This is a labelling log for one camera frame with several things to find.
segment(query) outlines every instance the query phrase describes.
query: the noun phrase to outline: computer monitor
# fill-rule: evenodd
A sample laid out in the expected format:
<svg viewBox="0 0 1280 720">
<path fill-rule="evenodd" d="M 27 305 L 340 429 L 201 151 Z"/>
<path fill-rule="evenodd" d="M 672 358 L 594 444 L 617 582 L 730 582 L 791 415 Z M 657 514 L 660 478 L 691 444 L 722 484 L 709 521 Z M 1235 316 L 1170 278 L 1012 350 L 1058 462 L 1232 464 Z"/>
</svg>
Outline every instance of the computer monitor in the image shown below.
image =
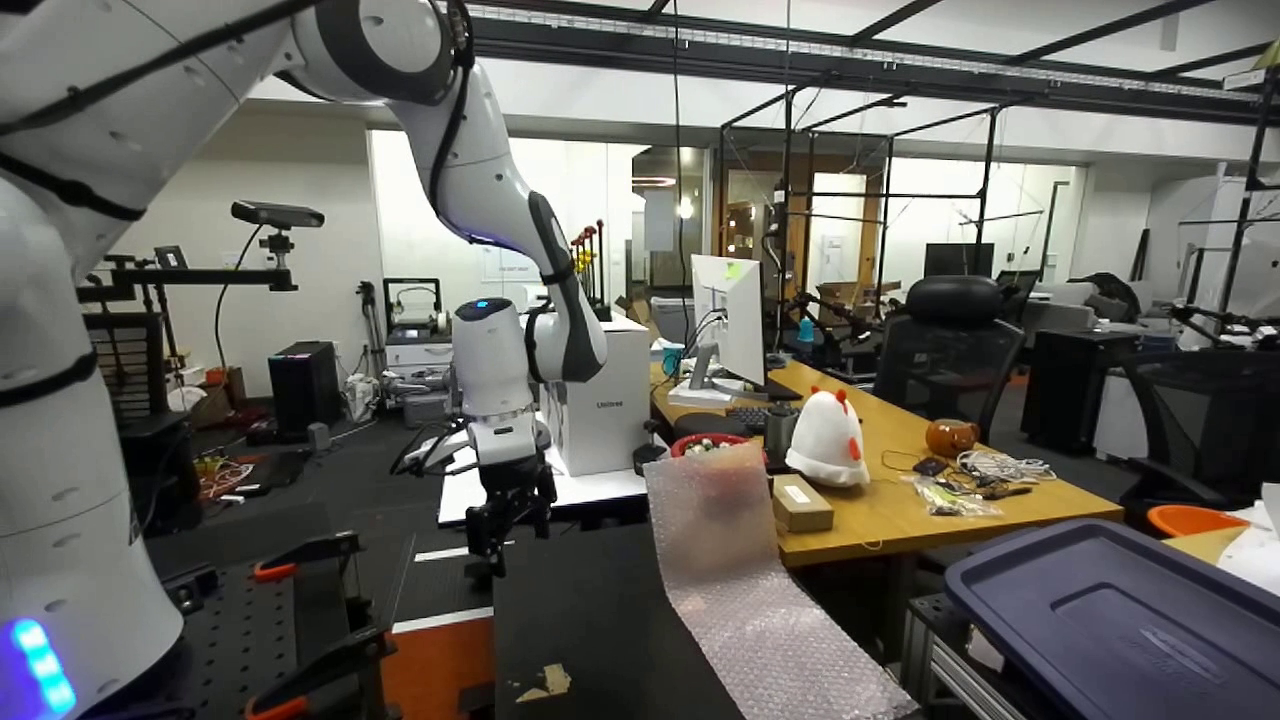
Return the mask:
<svg viewBox="0 0 1280 720">
<path fill-rule="evenodd" d="M 996 243 L 925 243 L 925 278 L 993 278 Z"/>
<path fill-rule="evenodd" d="M 760 260 L 691 257 L 691 350 L 698 369 L 672 388 L 678 404 L 722 404 L 764 385 Z"/>
</svg>

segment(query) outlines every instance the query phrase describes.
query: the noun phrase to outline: blue light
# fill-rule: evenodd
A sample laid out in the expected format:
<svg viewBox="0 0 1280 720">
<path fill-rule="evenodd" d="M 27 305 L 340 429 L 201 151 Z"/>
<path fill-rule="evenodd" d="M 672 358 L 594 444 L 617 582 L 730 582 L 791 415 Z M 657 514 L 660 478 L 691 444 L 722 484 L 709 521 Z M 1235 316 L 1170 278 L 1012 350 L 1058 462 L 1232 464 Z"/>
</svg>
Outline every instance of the blue light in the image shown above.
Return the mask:
<svg viewBox="0 0 1280 720">
<path fill-rule="evenodd" d="M 49 708 L 49 720 L 72 715 L 75 687 L 72 687 L 66 666 L 58 662 L 49 634 L 38 620 L 18 620 L 10 635 L 26 653 L 26 666 L 27 666 L 32 682 L 39 684 L 39 702 Z"/>
</svg>

